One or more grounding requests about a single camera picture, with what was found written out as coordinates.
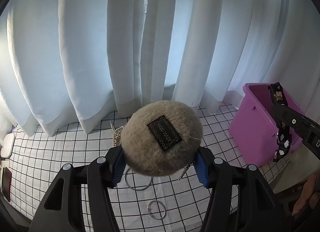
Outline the person's right hand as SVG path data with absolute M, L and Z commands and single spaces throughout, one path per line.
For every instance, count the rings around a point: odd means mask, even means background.
M 303 186 L 302 193 L 296 201 L 292 216 L 301 214 L 307 206 L 314 209 L 319 202 L 319 171 L 311 174 Z

